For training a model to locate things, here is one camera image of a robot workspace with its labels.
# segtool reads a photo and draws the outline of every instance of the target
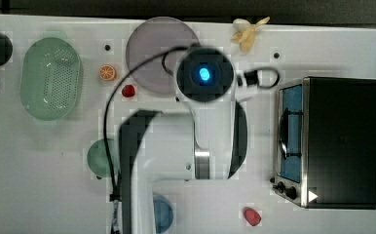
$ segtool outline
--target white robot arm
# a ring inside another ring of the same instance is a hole
[[[227,179],[244,160],[233,157],[239,128],[245,131],[245,156],[246,121],[236,124],[239,85],[232,63],[216,49],[194,47],[174,71],[176,95],[191,114],[138,111],[118,134],[124,234],[155,233],[155,181]],[[241,92],[243,99],[256,94]]]

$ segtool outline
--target red object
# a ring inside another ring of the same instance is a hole
[[[244,210],[244,217],[251,226],[256,226],[261,221],[261,216],[255,210],[247,208]]]
[[[135,88],[133,87],[133,85],[126,85],[124,89],[122,89],[122,95],[125,98],[132,98],[133,96],[135,96]]]

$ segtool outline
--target green basket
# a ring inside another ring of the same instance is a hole
[[[75,106],[82,76],[81,60],[67,42],[58,38],[42,39],[24,57],[21,103],[37,119],[59,119]]]

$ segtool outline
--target toaster oven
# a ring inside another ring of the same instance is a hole
[[[303,208],[376,209],[376,80],[279,86],[275,192]]]

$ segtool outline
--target white table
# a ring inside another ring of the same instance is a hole
[[[112,205],[109,179],[97,180],[86,154],[102,138],[101,123],[112,85],[97,78],[104,63],[126,71],[127,40],[140,20],[0,16],[0,31],[13,41],[10,62],[0,67],[0,233],[107,233]],[[188,23],[201,43],[219,47],[237,69],[273,65],[281,83],[307,75],[376,78],[376,30],[266,25],[253,50],[243,55],[230,42],[231,24]],[[30,116],[19,101],[22,59],[48,33],[61,30],[84,64],[82,96],[75,109],[55,123]],[[108,43],[112,50],[105,52]],[[279,59],[273,53],[279,53]],[[137,108],[183,110],[173,98],[117,96],[110,135]],[[302,210],[271,190],[274,150],[274,91],[245,105],[249,148],[245,164],[228,181],[177,181],[157,184],[169,198],[175,220],[169,233],[376,233],[376,211]],[[241,209],[262,215],[246,225]]]

